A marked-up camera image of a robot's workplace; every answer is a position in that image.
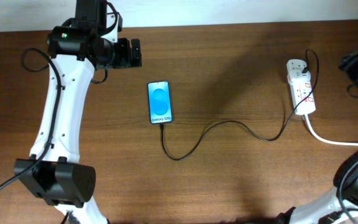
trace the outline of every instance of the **white power strip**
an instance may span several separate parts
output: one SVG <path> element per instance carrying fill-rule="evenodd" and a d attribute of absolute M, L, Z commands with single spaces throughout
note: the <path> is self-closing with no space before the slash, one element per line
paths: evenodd
<path fill-rule="evenodd" d="M 296 107 L 311 92 L 310 72 L 302 73 L 306 68 L 305 61 L 299 59 L 291 59 L 287 63 L 288 83 L 291 87 L 292 103 Z M 316 110 L 313 94 L 305 99 L 295 110 L 297 115 L 310 114 Z"/>

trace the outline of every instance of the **phone screen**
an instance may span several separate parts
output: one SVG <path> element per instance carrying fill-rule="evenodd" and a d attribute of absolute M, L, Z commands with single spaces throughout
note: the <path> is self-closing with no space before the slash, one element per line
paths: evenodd
<path fill-rule="evenodd" d="M 150 121 L 152 124 L 172 121 L 168 82 L 149 83 Z"/>

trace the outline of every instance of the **white background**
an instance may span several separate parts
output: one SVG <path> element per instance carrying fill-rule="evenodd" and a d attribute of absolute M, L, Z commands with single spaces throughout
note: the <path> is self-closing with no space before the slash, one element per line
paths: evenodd
<path fill-rule="evenodd" d="M 0 0 L 0 31 L 51 30 L 76 0 Z M 124 27 L 356 19 L 358 0 L 113 0 Z"/>

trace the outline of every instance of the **charging cable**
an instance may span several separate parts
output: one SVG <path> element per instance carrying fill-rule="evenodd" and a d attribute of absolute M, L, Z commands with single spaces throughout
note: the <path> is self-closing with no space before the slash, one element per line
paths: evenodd
<path fill-rule="evenodd" d="M 305 114 L 305 115 L 303 115 L 303 117 L 305 119 L 306 125 L 309 128 L 310 133 L 316 139 L 319 139 L 320 141 L 328 143 L 328 144 L 335 144 L 335 145 L 339 145 L 339 146 L 358 146 L 358 143 L 356 143 L 356 142 L 337 142 L 337 141 L 330 141 L 330 140 L 327 140 L 327 139 L 323 139 L 322 137 L 318 136 L 318 134 L 316 134 L 315 131 L 313 130 L 313 128 L 311 127 L 309 116 L 307 114 Z"/>

